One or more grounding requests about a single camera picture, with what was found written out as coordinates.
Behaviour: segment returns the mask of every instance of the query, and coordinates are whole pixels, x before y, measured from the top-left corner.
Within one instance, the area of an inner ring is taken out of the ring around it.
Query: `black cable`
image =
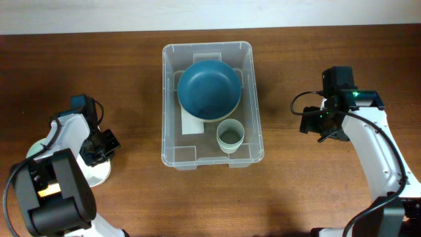
[[[14,237],[19,237],[19,235],[16,233],[16,230],[13,228],[13,225],[11,223],[11,220],[9,219],[9,213],[7,212],[7,193],[9,192],[9,186],[11,185],[11,183],[13,182],[14,177],[16,176],[16,174],[25,166],[27,165],[30,161],[32,161],[33,159],[35,159],[36,157],[42,155],[44,152],[46,152],[47,150],[49,150],[51,148],[51,146],[54,144],[54,142],[56,141],[57,137],[60,134],[61,131],[61,123],[58,120],[57,117],[52,118],[56,123],[57,123],[57,129],[53,135],[53,138],[51,138],[50,142],[45,145],[43,147],[43,149],[33,155],[31,155],[30,157],[28,157],[27,159],[23,160],[22,162],[20,162],[17,167],[12,171],[11,175],[9,176],[9,179],[6,182],[6,186],[5,186],[5,191],[3,192],[3,214],[5,216],[5,220],[6,220],[6,225],[7,228],[9,229],[9,231],[11,232],[11,234]]]
[[[398,190],[395,192],[395,193],[393,193],[393,194],[391,194],[389,197],[388,197],[388,199],[386,200],[386,201],[384,201],[384,202],[382,202],[382,203],[379,203],[379,204],[377,204],[377,205],[375,205],[375,206],[373,206],[373,207],[369,207],[369,208],[367,208],[367,209],[365,209],[364,211],[361,211],[360,213],[358,213],[354,218],[352,218],[348,223],[347,223],[347,225],[345,226],[345,229],[343,230],[343,234],[342,234],[342,237],[346,237],[347,235],[348,235],[348,231],[351,229],[351,227],[357,222],[357,221],[359,221],[361,218],[363,218],[363,217],[365,217],[365,216],[367,216],[367,215],[369,215],[371,212],[373,212],[373,211],[375,211],[375,210],[377,210],[377,209],[379,209],[379,208],[381,208],[381,207],[383,207],[383,206],[385,206],[385,205],[387,205],[388,203],[391,203],[393,200],[395,200],[395,199],[397,199],[398,197],[399,197],[399,195],[401,195],[402,194],[402,192],[403,192],[403,190],[405,189],[405,186],[407,185],[407,176],[405,175],[406,174],[406,172],[405,172],[405,167],[404,167],[404,165],[403,165],[403,161],[402,161],[402,157],[401,157],[401,155],[399,154],[399,152],[398,152],[398,150],[397,150],[397,148],[396,148],[396,146],[395,146],[395,144],[391,141],[391,139],[389,138],[389,136],[379,127],[379,126],[377,126],[377,125],[375,125],[372,121],[370,121],[370,120],[368,120],[368,119],[366,119],[366,118],[364,118],[364,117],[361,117],[361,116],[359,116],[359,115],[355,115],[355,114],[352,114],[352,113],[348,113],[348,112],[343,112],[343,111],[338,111],[338,110],[333,110],[333,109],[324,109],[324,110],[320,110],[320,111],[312,111],[312,112],[306,112],[306,113],[298,113],[298,112],[295,112],[294,111],[294,102],[300,97],[300,96],[302,96],[302,95],[305,95],[305,94],[310,94],[310,93],[316,93],[316,94],[318,94],[318,95],[322,95],[323,94],[323,91],[317,91],[317,92],[303,92],[303,93],[300,93],[299,95],[297,95],[295,98],[294,98],[294,100],[291,102],[291,112],[294,114],[294,115],[302,115],[302,116],[309,116],[309,115],[323,115],[323,114],[327,114],[327,113],[333,113],[333,114],[340,114],[340,115],[345,115],[345,116],[350,116],[350,117],[353,117],[353,118],[356,118],[356,119],[359,119],[359,120],[361,120],[361,121],[363,121],[363,122],[365,122],[366,124],[369,124],[372,128],[374,128],[378,133],[380,133],[380,135],[382,135],[383,136],[383,138],[384,138],[384,140],[387,142],[387,144],[389,145],[389,147],[391,148],[391,150],[392,150],[392,152],[393,152],[393,154],[395,155],[395,157],[396,157],[396,161],[397,161],[397,163],[398,163],[398,165],[399,165],[399,169],[401,170],[401,175],[402,175],[402,177],[401,177],[401,179],[400,179],[400,181],[399,181],[399,184],[400,184],[400,186],[399,186],[399,188],[398,188]]]
[[[103,121],[103,118],[104,118],[104,107],[98,101],[94,100],[94,102],[97,103],[99,107],[101,108],[101,118],[98,120],[98,125],[99,125]]]

